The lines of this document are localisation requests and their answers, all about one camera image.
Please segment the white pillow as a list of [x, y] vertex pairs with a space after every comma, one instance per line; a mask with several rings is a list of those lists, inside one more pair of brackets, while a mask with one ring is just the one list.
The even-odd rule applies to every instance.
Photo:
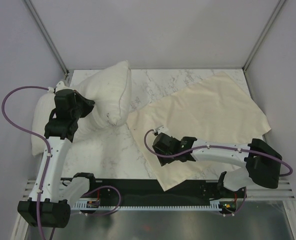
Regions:
[[[78, 120], [73, 143], [88, 140], [96, 131], [120, 127], [126, 123], [132, 95], [132, 73], [127, 60], [89, 76], [73, 89], [95, 102], [92, 112]], [[44, 135], [50, 113], [55, 108], [54, 97], [54, 93], [46, 93], [36, 104], [32, 131], [39, 135]], [[33, 156], [43, 153], [45, 146], [43, 140], [31, 135]]]

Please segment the cream yellow pillowcase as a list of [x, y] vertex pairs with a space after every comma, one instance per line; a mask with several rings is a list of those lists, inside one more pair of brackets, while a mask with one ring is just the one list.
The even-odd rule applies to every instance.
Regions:
[[203, 171], [209, 162], [161, 166], [146, 148], [155, 139], [148, 130], [164, 126], [178, 140], [195, 137], [223, 144], [248, 144], [271, 130], [263, 111], [223, 71], [131, 112], [126, 123], [164, 191]]

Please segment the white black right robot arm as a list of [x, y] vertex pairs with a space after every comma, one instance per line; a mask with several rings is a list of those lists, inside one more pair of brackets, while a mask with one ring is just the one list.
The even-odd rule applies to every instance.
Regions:
[[216, 191], [229, 197], [241, 188], [257, 185], [266, 189], [279, 186], [282, 156], [261, 139], [246, 144], [223, 144], [196, 137], [184, 136], [178, 140], [165, 133], [156, 136], [152, 149], [161, 166], [174, 161], [216, 162], [234, 165], [219, 177]]

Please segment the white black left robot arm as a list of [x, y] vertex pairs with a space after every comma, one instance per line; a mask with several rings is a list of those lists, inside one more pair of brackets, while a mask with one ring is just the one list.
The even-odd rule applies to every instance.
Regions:
[[55, 108], [45, 126], [45, 151], [35, 185], [27, 200], [18, 203], [17, 211], [33, 227], [65, 228], [71, 208], [85, 195], [93, 197], [98, 190], [92, 173], [77, 173], [63, 190], [61, 176], [71, 148], [78, 120], [86, 117], [95, 103], [76, 90], [56, 90]]

